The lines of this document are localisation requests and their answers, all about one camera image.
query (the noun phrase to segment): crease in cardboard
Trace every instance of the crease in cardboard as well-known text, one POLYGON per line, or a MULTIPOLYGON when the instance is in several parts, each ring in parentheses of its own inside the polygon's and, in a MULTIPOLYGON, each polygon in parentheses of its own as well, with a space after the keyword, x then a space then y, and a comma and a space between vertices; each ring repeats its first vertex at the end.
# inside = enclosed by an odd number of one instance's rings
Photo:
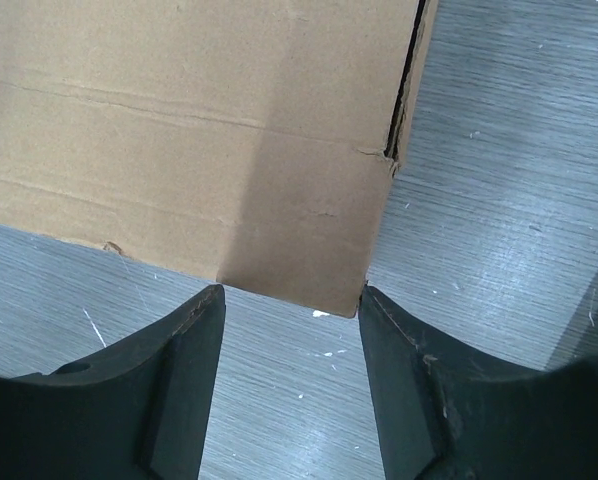
MULTIPOLYGON (((196 221, 202 221, 202 222, 206 222, 206 223, 216 224, 220 227, 226 228, 227 230, 234 229, 235 227, 245 228, 245 229, 253 231, 253 232, 256 232, 258 229, 261 229, 261 228, 270 229, 270 230, 277 230, 277 229, 285 230, 288 226, 296 227, 297 222, 299 224, 305 223, 307 225, 310 225, 310 224, 312 224, 312 218, 314 218, 314 217, 325 217, 326 219, 339 217, 339 214, 337 212, 333 212, 333 211, 327 211, 327 210, 315 211, 315 210, 303 210, 302 209, 303 214, 299 214, 296 217, 294 217, 292 220, 288 220, 287 223, 278 222, 278 221, 262 222, 260 220, 253 220, 253 219, 237 219, 237 220, 229 221, 229 220, 222 219, 220 217, 200 215, 198 213, 189 212, 189 211, 184 213, 184 212, 178 211, 177 209, 166 209, 166 208, 159 207, 157 205, 152 205, 147 202, 140 202, 140 201, 128 200, 128 199, 117 199, 115 201, 108 203, 108 202, 102 201, 102 199, 99 199, 99 201, 95 201, 94 199, 91 199, 91 198, 83 198, 83 197, 80 197, 80 196, 77 196, 74 194, 60 192, 58 190, 51 190, 48 188, 44 188, 38 184, 29 184, 29 183, 23 182, 23 181, 7 180, 7 179, 0 178, 0 182, 6 183, 6 184, 17 185, 19 187, 26 188, 26 189, 33 190, 33 191, 43 192, 44 194, 51 196, 51 197, 53 197, 53 196, 62 197, 62 198, 76 201, 76 202, 93 205, 95 207, 107 210, 112 214, 116 214, 117 211, 124 210, 123 207, 119 208, 116 206, 116 204, 127 203, 127 204, 131 204, 131 205, 136 205, 141 208, 151 209, 151 210, 160 212, 161 214, 164 214, 164 215, 177 215, 177 216, 180 216, 183 218, 195 219, 196 221)), ((319 239, 327 240, 330 238, 331 235, 322 233, 320 230, 314 230, 310 233, 310 236, 312 238, 319 238, 319 239)), ((65 240, 65 241, 68 243, 80 243, 79 240, 74 240, 74 239, 65 240)), ((343 245, 344 247, 348 248, 349 250, 355 251, 358 253, 363 252, 364 248, 365 248, 363 246, 359 246, 359 244, 355 243, 354 241, 348 240, 345 237, 342 239, 338 239, 338 242, 341 245, 343 245)), ((106 251, 116 252, 119 255, 122 255, 127 258, 135 258, 125 248, 122 248, 119 245, 119 243, 117 243, 116 241, 112 241, 112 240, 101 240, 101 241, 94 241, 94 242, 89 241, 88 245, 96 246, 97 248, 102 248, 103 250, 106 250, 106 251)))
POLYGON ((421 39, 423 37, 424 31, 423 20, 426 16, 426 11, 428 9, 429 4, 430 0, 420 0, 417 5, 417 13, 415 14, 412 26, 412 34, 410 38, 410 43, 408 45, 408 54, 406 56, 406 61, 404 64, 403 76, 399 85, 399 92, 397 94, 395 108, 392 114, 392 120, 390 122, 390 129, 388 131, 386 148, 383 152, 384 157, 392 160, 394 163, 397 164, 397 167, 394 169, 394 173, 397 172, 400 166, 399 144, 401 140, 401 135, 404 134, 404 121, 409 113, 407 111, 407 98, 410 94, 412 67, 415 63, 415 59, 417 58, 419 48, 421 47, 421 39))
MULTIPOLYGON (((350 142, 344 139, 326 138, 326 137, 313 137, 310 135, 303 135, 286 130, 273 129, 265 125, 264 122, 257 121, 250 118, 231 118, 228 115, 221 114, 219 112, 201 112, 194 111, 197 107, 186 104, 185 102, 169 101, 160 98, 152 98, 146 95, 139 95, 133 93, 117 92, 113 90, 105 90, 99 88, 92 88, 87 86, 60 84, 59 82, 51 82, 49 85, 44 86, 28 86, 21 83, 7 82, 0 79, 0 86, 13 88, 16 90, 23 90, 29 93, 37 93, 40 95, 50 95, 59 98, 65 98, 70 100, 76 100, 84 103, 92 103, 101 105, 104 107, 122 108, 129 110, 130 112, 137 115, 145 115, 151 118, 153 121, 162 122, 164 124, 173 124, 181 126, 182 123, 185 125, 185 121, 188 120, 199 120, 210 123, 218 123, 222 125, 229 125, 235 127, 251 128, 254 130, 276 133, 279 135, 288 135, 295 138, 301 138, 304 140, 313 140, 331 144, 348 144, 352 148, 358 149, 356 145, 350 144, 350 142), (57 90, 49 88, 51 85, 59 87, 57 90)), ((366 153, 369 149, 359 148, 359 152, 366 153)))
POLYGON ((355 151, 361 153, 362 155, 375 157, 375 159, 379 160, 382 163, 388 163, 390 166, 389 174, 391 178, 394 178, 397 171, 399 170, 399 162, 395 161, 395 159, 393 158, 386 157, 385 150, 355 148, 355 151))

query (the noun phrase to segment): wood grain floor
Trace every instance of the wood grain floor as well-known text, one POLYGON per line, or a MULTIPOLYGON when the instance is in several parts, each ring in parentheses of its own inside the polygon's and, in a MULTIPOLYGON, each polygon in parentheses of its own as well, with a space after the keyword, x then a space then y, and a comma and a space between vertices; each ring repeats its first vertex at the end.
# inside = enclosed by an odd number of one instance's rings
MULTIPOLYGON (((370 280, 528 366, 598 350, 597 1, 442 0, 370 280)), ((101 348, 84 309, 112 343, 203 285, 0 227, 0 375, 101 348)), ((227 293, 201 478, 381 478, 356 322, 227 293)))

